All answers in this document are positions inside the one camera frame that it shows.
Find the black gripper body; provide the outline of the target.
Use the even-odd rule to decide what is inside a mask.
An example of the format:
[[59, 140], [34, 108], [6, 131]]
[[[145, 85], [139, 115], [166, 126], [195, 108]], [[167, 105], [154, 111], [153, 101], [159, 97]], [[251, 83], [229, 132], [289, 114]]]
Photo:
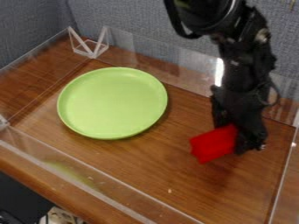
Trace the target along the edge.
[[214, 34], [211, 39], [219, 47], [225, 63], [225, 75], [215, 91], [221, 106], [229, 111], [233, 125], [249, 115], [261, 114], [270, 105], [267, 100], [273, 81], [270, 72], [275, 68], [277, 56], [270, 41], [243, 39], [237, 41]]

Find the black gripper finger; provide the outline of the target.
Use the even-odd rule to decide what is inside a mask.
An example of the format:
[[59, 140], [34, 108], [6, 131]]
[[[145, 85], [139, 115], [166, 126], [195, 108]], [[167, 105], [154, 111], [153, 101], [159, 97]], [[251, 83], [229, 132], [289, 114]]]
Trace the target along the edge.
[[247, 151], [262, 151], [266, 148], [267, 128], [263, 123], [262, 115], [253, 114], [246, 116], [238, 123], [238, 137], [235, 153], [245, 154]]
[[213, 115], [213, 121], [214, 121], [214, 128], [221, 128], [227, 126], [231, 123], [230, 114], [229, 111], [221, 106], [221, 103], [217, 99], [215, 91], [217, 87], [213, 86], [210, 88], [211, 90], [211, 115]]

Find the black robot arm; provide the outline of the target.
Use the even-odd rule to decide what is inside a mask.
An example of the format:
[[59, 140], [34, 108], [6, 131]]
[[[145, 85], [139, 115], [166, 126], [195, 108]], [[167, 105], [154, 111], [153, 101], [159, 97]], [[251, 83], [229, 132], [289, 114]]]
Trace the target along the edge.
[[262, 120], [277, 85], [277, 66], [267, 20], [247, 0], [163, 0], [177, 34], [186, 39], [209, 36], [218, 45], [225, 74], [210, 87], [214, 126], [238, 128], [234, 152], [262, 150], [267, 128]]

